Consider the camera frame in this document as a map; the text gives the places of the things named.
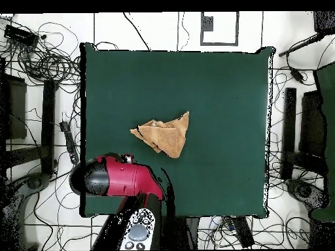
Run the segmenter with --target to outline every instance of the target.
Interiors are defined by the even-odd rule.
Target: black cable
[[[289,50],[290,50],[292,47],[296,46],[297,44],[299,44],[299,43],[301,43],[301,42],[305,42],[305,41],[307,41],[308,39],[311,39],[312,37],[314,37],[314,35],[312,35],[312,36],[310,36],[310,37],[308,37],[308,38],[306,38],[306,39],[303,39],[303,40],[301,40],[301,41],[298,41],[298,42],[294,43],[294,44],[289,48]],[[291,75],[294,77],[294,79],[296,79],[296,81],[298,81],[299,83],[301,83],[301,84],[303,84],[303,85],[305,85],[305,86],[313,86],[313,85],[315,85],[315,82],[314,82],[313,84],[306,84],[305,81],[306,81],[307,79],[304,80],[304,78],[303,78],[302,74],[299,72],[299,70],[297,70],[297,69],[291,67],[291,65],[289,64],[289,53],[286,54],[286,62],[287,62],[287,65],[288,65],[289,69],[291,70]]]
[[[54,233],[54,228],[52,228],[52,226],[51,226],[50,224],[46,223],[44,220],[40,219],[39,216],[36,214],[36,206],[37,206],[37,204],[38,204],[38,202],[39,202],[39,197],[40,197],[40,194],[39,194],[39,192],[38,192],[38,193],[37,193],[37,201],[36,201],[36,203],[35,203],[35,206],[34,206],[34,209],[33,209],[33,213],[34,213],[35,217],[36,217],[40,222],[44,223],[45,225],[47,225],[47,226],[50,227],[50,229],[51,229],[51,234],[49,235],[48,239],[47,239],[47,240],[45,241],[45,243],[43,244],[43,247],[42,247],[42,250],[41,250],[41,251],[44,251],[44,248],[45,248],[46,243],[50,240],[52,234]]]
[[[36,167],[40,166],[41,164],[39,163],[38,165],[34,166],[33,168],[31,168],[28,172],[27,172],[27,176],[29,175],[30,171],[32,171],[33,169],[35,169]]]
[[[63,152],[60,154],[60,156],[58,157],[58,162],[57,162],[57,171],[58,172],[58,169],[59,169],[59,166],[60,166],[60,158],[62,157],[63,154],[65,153],[68,153],[67,151]],[[56,178],[55,178],[55,191],[54,191],[54,194],[56,196],[56,199],[57,199],[57,202],[60,204],[60,206],[62,206],[63,208],[65,209],[68,209],[68,210],[73,210],[75,208],[68,208],[68,207],[65,207],[64,205],[62,205],[62,202],[58,199],[58,196],[57,196],[57,190],[60,188],[56,188],[57,187],[57,173],[56,173]]]
[[[184,27],[184,17],[185,17],[185,12],[183,13],[183,19],[181,20],[181,27],[183,27],[183,29],[185,30],[185,32],[187,32],[188,38],[187,38],[186,44],[181,47],[180,51],[183,50],[183,48],[185,46],[187,46],[188,41],[190,40],[190,33]]]
[[[256,244],[256,245],[259,245],[259,246],[260,246],[260,249],[262,249],[262,247],[265,247],[265,248],[267,248],[267,249],[272,249],[271,247],[266,246],[265,244],[261,244],[261,243],[259,243],[259,242],[257,242],[257,241],[255,241],[255,244]]]
[[[50,250],[53,246],[55,246],[56,243],[58,243],[60,241],[61,236],[63,235],[63,227],[60,227],[57,231],[57,241],[54,242],[54,244],[52,244],[48,249],[46,249],[45,251]]]
[[[227,236],[235,237],[235,235],[229,235],[229,234],[226,233],[226,231],[228,231],[228,229],[224,230],[224,228],[226,228],[224,217],[221,217],[222,221],[219,222],[219,223],[216,223],[214,221],[214,218],[215,218],[215,216],[212,216],[211,223],[213,222],[216,225],[216,228],[215,229],[210,229],[210,227],[211,227],[211,223],[210,223],[209,224],[209,229],[208,229],[209,233],[206,233],[202,230],[202,232],[207,235],[206,239],[203,240],[200,237],[198,237],[199,240],[207,243],[207,247],[206,247],[206,244],[204,244],[203,249],[206,250],[206,249],[209,248],[209,242],[211,242],[213,244],[214,249],[217,249],[217,247],[218,247],[217,243],[220,243],[222,240],[226,241],[234,249],[234,245],[236,245],[235,242],[238,241],[238,240],[236,240],[233,243],[230,243],[228,240],[226,240],[226,238],[224,238],[224,234],[227,235]]]
[[[319,60],[319,63],[317,65],[317,69],[319,69],[319,66],[320,66],[320,63],[321,63],[321,60],[323,58],[323,55],[325,54],[326,50],[328,49],[328,47],[332,44],[332,42],[334,41],[335,37],[329,42],[328,46],[325,48],[325,51],[323,51],[322,55],[321,55],[321,58]]]
[[[272,212],[274,212],[280,219],[281,219],[281,221],[282,221],[282,226],[284,225],[284,220],[280,217],[280,215],[278,215],[278,213],[276,213],[276,211],[274,211],[274,209],[272,209],[271,207],[268,207],[270,210],[272,210]],[[259,220],[259,223],[260,223],[260,225],[262,226],[262,228],[263,229],[265,229],[264,228],[264,226],[262,225],[262,223],[261,223],[261,221]],[[274,236],[274,235],[272,235],[271,233],[269,233],[273,238],[275,238],[275,240],[278,242],[278,244],[265,244],[265,245],[274,245],[274,246],[282,246],[283,248],[285,248],[284,246],[283,246],[283,243],[284,243],[284,240],[285,240],[285,237],[284,237],[284,234],[283,234],[283,240],[281,241],[281,242],[279,242],[278,241],[278,239]]]
[[[4,55],[8,54],[8,57],[10,57],[9,63],[12,62],[12,59],[13,59],[14,55],[18,54],[18,64],[21,68],[21,71],[20,70],[17,70],[17,71],[18,71],[18,73],[25,73],[27,75],[27,77],[29,78],[29,80],[33,83],[33,85],[28,84],[28,86],[43,86],[43,84],[37,84],[34,81],[42,82],[43,80],[49,79],[49,78],[53,78],[53,79],[58,80],[58,83],[62,86],[72,85],[72,84],[76,85],[77,88],[73,92],[69,92],[69,91],[63,89],[62,86],[60,86],[60,89],[67,92],[67,93],[73,93],[74,94],[73,111],[72,111],[72,114],[71,114],[71,117],[70,117],[69,125],[71,125],[71,122],[74,120],[74,121],[76,121],[76,126],[78,127],[76,117],[80,116],[80,107],[79,107],[79,101],[80,101],[80,95],[79,95],[79,88],[80,88],[79,62],[80,62],[80,57],[76,57],[73,61],[71,61],[70,56],[77,49],[77,46],[79,45],[79,41],[77,39],[77,36],[74,34],[74,36],[76,37],[76,40],[77,40],[77,45],[76,45],[76,48],[72,51],[71,54],[67,54],[64,51],[57,49],[57,47],[59,47],[62,44],[62,42],[64,41],[64,36],[61,33],[52,33],[52,32],[40,31],[42,26],[44,26],[46,24],[60,25],[63,28],[65,28],[66,30],[68,30],[69,32],[71,32],[72,34],[74,34],[72,31],[70,31],[69,29],[67,29],[63,25],[56,24],[54,22],[47,22],[45,24],[42,24],[40,26],[38,32],[34,32],[34,31],[30,30],[30,28],[19,24],[24,29],[27,29],[28,31],[30,31],[30,32],[38,35],[38,36],[39,36],[40,33],[46,33],[48,35],[55,35],[55,34],[61,35],[62,36],[62,41],[59,43],[59,45],[54,46],[53,44],[51,44],[49,42],[46,42],[45,40],[43,40],[43,41],[40,40],[36,49],[34,49],[34,51],[32,51],[32,53],[30,53],[30,54],[24,52],[23,49],[11,48],[11,45],[8,45],[8,41],[7,41],[6,46],[5,46],[5,50],[2,51],[2,54],[4,54]],[[36,117],[41,119],[41,117],[37,114],[36,108],[31,109],[28,112],[32,112],[33,110],[35,111]],[[19,121],[21,121],[22,123],[25,124],[25,122],[23,122],[21,118],[15,116],[15,115],[11,115],[11,116],[15,117],[17,120],[19,120]],[[28,119],[27,121],[40,122],[41,120],[30,120],[30,119]],[[32,136],[32,139],[34,140],[34,143],[35,143],[34,145],[37,148],[39,148],[35,138],[33,137],[33,134],[31,133],[31,130],[29,128],[28,128],[28,130],[29,130],[29,132]],[[65,175],[68,175],[70,172],[71,171],[69,171],[68,173],[65,173],[61,176],[56,175],[56,178],[52,179],[51,182],[57,181],[57,179],[65,176]],[[64,205],[62,205],[62,202],[59,201],[58,196],[57,196],[57,189],[55,190],[55,192],[53,194],[56,195],[56,198],[57,198],[58,202],[60,202],[60,205],[63,208],[70,209],[70,208],[65,207]],[[36,215],[36,210],[38,209],[37,203],[35,204],[35,208],[34,208],[32,213],[34,213],[35,216],[38,218],[38,216]],[[51,247],[49,247],[47,250],[51,249],[57,242],[59,242],[59,243],[61,242],[62,233],[63,233],[63,228],[59,228],[59,226],[58,226],[57,241]],[[50,240],[52,234],[53,234],[53,229],[52,229],[52,233],[50,234],[49,238],[46,240],[46,242],[43,245],[43,250],[44,250],[47,242]]]
[[[77,240],[82,240],[82,239],[85,239],[85,238],[88,238],[89,236],[92,236],[92,235],[97,235],[99,236],[99,234],[97,233],[92,233],[92,234],[88,234],[87,236],[83,236],[83,237],[80,237],[80,238],[73,238],[73,239],[69,239],[66,241],[66,243],[61,247],[60,251],[62,250],[65,250],[65,245],[69,242],[69,241],[77,241]]]
[[[57,188],[57,190],[63,185],[63,183],[66,181],[66,179],[67,179],[67,178],[65,178],[65,179],[63,180],[63,182],[60,184],[60,186]],[[35,207],[34,207],[34,210],[33,210],[33,213],[34,213],[35,216],[37,216],[37,215],[36,215],[36,210],[40,207],[40,206],[37,207],[38,200],[37,200],[37,202],[36,202],[36,204],[35,204]],[[45,243],[44,243],[44,245],[43,245],[43,248],[42,248],[42,251],[43,251],[45,245],[47,244],[47,242],[50,240],[50,238],[51,238],[51,236],[52,236],[52,234],[53,234],[53,231],[54,231],[54,230],[52,229],[52,233],[50,234],[49,238],[45,241]]]
[[[280,120],[280,121],[278,121],[278,122],[276,122],[276,123],[274,123],[274,124],[271,124],[271,127],[273,127],[274,125],[276,125],[276,124],[282,122],[283,120],[284,120],[284,119],[282,119],[282,120]]]
[[[237,241],[238,240],[236,240],[234,243],[229,243],[229,244],[226,244],[226,245],[221,245],[220,248],[227,248],[227,247],[241,245],[241,243],[236,243]]]
[[[51,182],[53,182],[53,181],[56,181],[56,180],[58,180],[59,178],[61,178],[61,177],[65,176],[65,175],[68,175],[69,173],[71,173],[71,171],[68,171],[68,172],[66,172],[66,173],[64,173],[64,174],[62,174],[62,175],[60,175],[60,176],[57,176],[57,177],[56,177],[56,178],[54,178],[54,179],[51,179],[51,180],[50,180],[50,183],[51,183]]]
[[[97,43],[97,44],[95,45],[95,47],[97,48],[97,46],[98,46],[99,44],[101,44],[101,43],[111,44],[111,45],[113,45],[113,46],[115,47],[115,50],[118,50],[118,46],[117,46],[115,43],[107,42],[107,41],[101,41],[101,42]]]
[[[76,34],[74,32],[72,32],[70,29],[66,28],[64,25],[61,25],[59,23],[54,23],[54,22],[46,22],[46,23],[42,24],[41,26],[39,26],[39,29],[37,30],[37,34],[40,33],[40,29],[42,28],[42,26],[44,26],[46,24],[54,24],[54,25],[62,26],[64,29],[68,30],[68,32],[72,33],[75,36],[75,38],[77,40],[77,45],[76,45],[75,49],[70,53],[69,56],[71,56],[73,54],[73,52],[78,48],[78,45],[79,45],[79,40],[78,40],[78,37],[76,36]]]
[[[148,51],[151,51],[151,49],[149,48],[148,44],[145,42],[145,40],[143,39],[143,37],[139,33],[139,30],[137,30],[136,26],[133,24],[133,22],[126,16],[126,14],[124,12],[123,12],[123,15],[127,19],[127,21],[129,21],[129,23],[131,23],[131,25],[133,25],[134,29],[137,31],[137,34],[139,35],[139,37],[141,38],[141,40],[143,41],[143,43],[147,47]]]
[[[286,221],[286,224],[285,224],[285,233],[286,233],[286,237],[287,237],[287,240],[288,240],[288,242],[289,242],[289,244],[290,244],[290,246],[292,247],[292,249],[294,249],[294,247],[293,247],[293,245],[292,245],[292,243],[291,243],[291,240],[289,239],[289,232],[288,232],[288,224],[289,224],[289,222],[291,221],[291,220],[294,220],[294,219],[299,219],[299,220],[303,220],[303,221],[305,221],[305,222],[307,222],[308,224],[309,224],[309,221],[307,221],[305,218],[302,218],[301,216],[293,216],[292,218],[289,218],[287,221]]]
[[[27,111],[27,112],[32,112],[33,110],[35,111],[36,116],[37,116],[40,120],[42,120],[42,118],[37,114],[37,110],[36,110],[36,108],[31,109],[31,110],[29,110],[29,111]]]
[[[57,198],[57,196],[56,196],[56,199],[57,199],[58,203],[60,204],[60,207],[63,207],[63,208],[65,208],[65,209],[67,209],[67,210],[74,210],[74,209],[79,208],[80,205],[78,205],[78,206],[76,206],[76,207],[73,207],[73,208],[65,207],[65,206],[62,204],[63,200],[65,199],[65,196],[63,197],[63,199],[62,199],[61,201],[59,201],[58,198]]]
[[[35,146],[37,147],[37,149],[38,149],[38,151],[39,151],[39,157],[40,157],[40,159],[42,159],[41,148],[38,146],[37,141],[35,140],[35,137],[33,136],[33,134],[32,134],[32,132],[31,132],[30,128],[28,127],[28,125],[27,125],[23,120],[21,120],[21,118],[19,118],[19,117],[13,115],[11,112],[9,113],[9,115],[12,116],[13,118],[17,119],[18,121],[22,122],[22,123],[27,127],[27,129],[28,129],[28,131],[29,131],[29,133],[30,133],[30,135],[31,135],[31,138],[33,139],[33,142],[35,143]]]
[[[62,248],[62,235],[63,235],[63,228],[60,227],[60,207],[63,206],[62,203],[63,203],[64,199],[65,199],[68,195],[71,195],[72,193],[74,193],[74,192],[69,192],[69,193],[65,194],[64,197],[62,198],[62,200],[60,201],[60,205],[59,205],[59,207],[58,207],[58,212],[57,212],[58,232],[57,232],[57,234],[60,232],[60,229],[62,229],[62,233],[60,234],[60,236],[57,236],[57,241],[55,242],[55,244],[58,243],[59,246],[60,246],[60,249]]]
[[[59,176],[58,178],[55,178],[55,179],[53,179],[53,180],[50,180],[50,183],[51,182],[53,182],[53,181],[55,181],[56,179],[59,179],[59,178],[61,178],[61,177],[63,177],[63,176],[65,176],[65,175],[69,175],[70,174],[70,172],[71,171],[69,171],[69,172],[67,172],[67,173],[64,173],[62,176]],[[51,195],[49,195],[49,197],[47,198],[47,199],[45,199],[37,208],[36,208],[36,210],[40,207],[40,206],[42,206],[44,203],[46,203],[53,195],[55,194],[55,192],[53,192]],[[27,218],[29,218],[31,215],[33,214],[33,212],[31,212],[30,214],[28,214],[25,218],[24,218],[24,220],[26,220]]]

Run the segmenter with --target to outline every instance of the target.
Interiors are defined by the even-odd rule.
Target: tan towel
[[[151,146],[157,153],[163,151],[171,158],[178,158],[185,144],[189,114],[186,112],[180,118],[166,123],[151,120],[137,126],[137,129],[131,129],[130,133]]]

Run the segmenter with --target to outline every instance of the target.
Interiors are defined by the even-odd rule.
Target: green table
[[[335,222],[335,63],[314,71],[314,78],[323,97],[321,110],[326,119],[325,159],[328,173],[324,183],[330,203],[325,209],[314,210],[312,217],[322,222]]]
[[[144,52],[98,51],[85,44],[83,54],[86,160],[108,152],[131,153],[162,180],[165,169],[177,216],[266,216],[264,157],[273,48],[255,54]],[[190,121],[178,159],[157,154],[130,133],[151,119],[168,122],[186,111]],[[115,213],[116,199],[87,197],[86,214]]]

